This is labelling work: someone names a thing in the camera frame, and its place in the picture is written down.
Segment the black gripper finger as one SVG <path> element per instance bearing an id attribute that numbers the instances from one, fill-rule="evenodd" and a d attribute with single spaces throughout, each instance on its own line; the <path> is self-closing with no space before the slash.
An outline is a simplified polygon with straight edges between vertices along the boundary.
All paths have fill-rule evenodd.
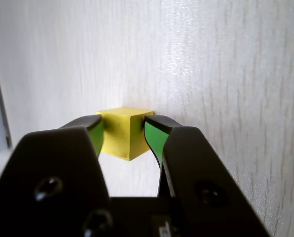
<path id="1" fill-rule="evenodd" d="M 184 237 L 266 237 L 268 231 L 199 128 L 161 115 L 144 119 L 145 140 L 178 202 Z"/>
<path id="2" fill-rule="evenodd" d="M 110 237 L 101 115 L 25 135 L 0 177 L 0 237 Z"/>

